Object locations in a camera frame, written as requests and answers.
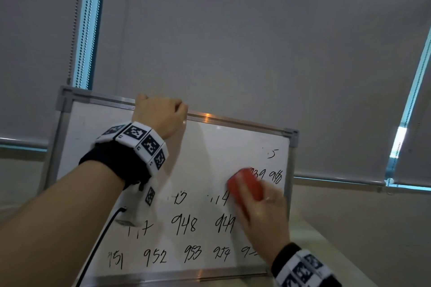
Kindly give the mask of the person's right hand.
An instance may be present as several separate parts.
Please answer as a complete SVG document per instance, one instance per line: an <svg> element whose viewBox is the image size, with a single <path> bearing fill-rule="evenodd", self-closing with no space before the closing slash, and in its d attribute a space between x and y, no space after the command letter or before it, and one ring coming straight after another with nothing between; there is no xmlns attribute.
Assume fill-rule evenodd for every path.
<svg viewBox="0 0 431 287"><path fill-rule="evenodd" d="M237 215L245 236L259 256L271 266L278 253L290 243L288 206L281 193L281 202L267 205L257 213L250 226L243 226Z"/></svg>

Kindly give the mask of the person's left hand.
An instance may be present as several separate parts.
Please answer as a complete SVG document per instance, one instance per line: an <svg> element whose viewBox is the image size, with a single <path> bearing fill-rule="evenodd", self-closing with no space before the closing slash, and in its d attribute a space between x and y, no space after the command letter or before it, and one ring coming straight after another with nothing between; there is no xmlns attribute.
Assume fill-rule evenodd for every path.
<svg viewBox="0 0 431 287"><path fill-rule="evenodd" d="M151 127L164 140L173 136L187 118L188 105L178 98L138 94L132 122Z"/></svg>

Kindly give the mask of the red whiteboard eraser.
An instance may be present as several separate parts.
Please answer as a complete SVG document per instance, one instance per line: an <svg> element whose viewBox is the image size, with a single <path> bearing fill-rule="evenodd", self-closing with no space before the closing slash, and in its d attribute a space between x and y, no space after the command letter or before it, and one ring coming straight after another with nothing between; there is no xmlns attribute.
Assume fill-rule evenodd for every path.
<svg viewBox="0 0 431 287"><path fill-rule="evenodd" d="M263 188L260 180L256 178L256 176L252 173L249 168L242 168L238 172L236 172L233 176L231 176L227 182L226 187L230 195L234 198L235 202L241 206L244 206L243 199L239 192L239 187L237 185L236 177L241 176L244 180L248 190L250 191L253 199L255 201L263 200Z"/></svg>

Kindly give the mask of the whiteboard with metal frame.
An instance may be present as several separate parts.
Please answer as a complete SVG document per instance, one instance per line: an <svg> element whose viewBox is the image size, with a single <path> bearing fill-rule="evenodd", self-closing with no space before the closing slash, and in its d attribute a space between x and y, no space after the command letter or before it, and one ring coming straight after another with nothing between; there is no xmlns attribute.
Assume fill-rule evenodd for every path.
<svg viewBox="0 0 431 287"><path fill-rule="evenodd" d="M234 213L227 180L249 167L289 199L299 131L190 112L141 227L113 222L80 287L180 286L269 276Z"/></svg>

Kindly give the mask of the person's left forearm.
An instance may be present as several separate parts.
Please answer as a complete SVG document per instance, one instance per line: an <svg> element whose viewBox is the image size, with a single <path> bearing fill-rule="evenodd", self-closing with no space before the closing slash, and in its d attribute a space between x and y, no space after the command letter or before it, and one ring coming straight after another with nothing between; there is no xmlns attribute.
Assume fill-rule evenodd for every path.
<svg viewBox="0 0 431 287"><path fill-rule="evenodd" d="M71 287L124 180L87 161L0 225L0 287Z"/></svg>

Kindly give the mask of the white marker wrist band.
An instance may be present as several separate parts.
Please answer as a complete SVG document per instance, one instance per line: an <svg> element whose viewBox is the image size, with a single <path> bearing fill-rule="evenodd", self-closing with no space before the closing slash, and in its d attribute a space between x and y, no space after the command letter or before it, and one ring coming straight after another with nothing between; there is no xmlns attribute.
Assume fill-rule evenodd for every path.
<svg viewBox="0 0 431 287"><path fill-rule="evenodd" d="M280 287L342 287L328 266L294 243L278 253L271 273Z"/></svg>
<svg viewBox="0 0 431 287"><path fill-rule="evenodd" d="M153 128L139 122L123 122L111 126L94 141L92 147L111 141L132 148L146 164L151 177L157 176L169 157L165 141Z"/></svg>

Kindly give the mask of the wide grey roller blind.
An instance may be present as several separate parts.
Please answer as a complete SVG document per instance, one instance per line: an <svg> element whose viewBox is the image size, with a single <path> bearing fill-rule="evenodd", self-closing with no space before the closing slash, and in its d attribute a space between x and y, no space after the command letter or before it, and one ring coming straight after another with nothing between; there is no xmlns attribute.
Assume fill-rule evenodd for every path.
<svg viewBox="0 0 431 287"><path fill-rule="evenodd" d="M93 89L299 130L296 174L384 178L431 0L103 0Z"/></svg>

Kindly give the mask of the metal blind bottom rail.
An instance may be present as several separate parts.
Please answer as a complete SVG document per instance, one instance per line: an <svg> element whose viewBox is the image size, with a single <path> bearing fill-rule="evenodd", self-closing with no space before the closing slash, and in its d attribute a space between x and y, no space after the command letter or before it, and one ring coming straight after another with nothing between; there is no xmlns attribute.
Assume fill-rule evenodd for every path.
<svg viewBox="0 0 431 287"><path fill-rule="evenodd" d="M389 195L420 194L431 196L431 186L397 184L392 179L388 179L385 181L384 191Z"/></svg>
<svg viewBox="0 0 431 287"><path fill-rule="evenodd" d="M384 182L367 182L367 181L355 181L343 178L327 178L327 177L316 177L316 176L294 176L294 185L332 188L340 190L353 190L353 191L367 191L367 192L384 192L386 184Z"/></svg>
<svg viewBox="0 0 431 287"><path fill-rule="evenodd" d="M0 137L0 148L25 150L32 152L46 152L48 141L40 139L19 139L11 137Z"/></svg>

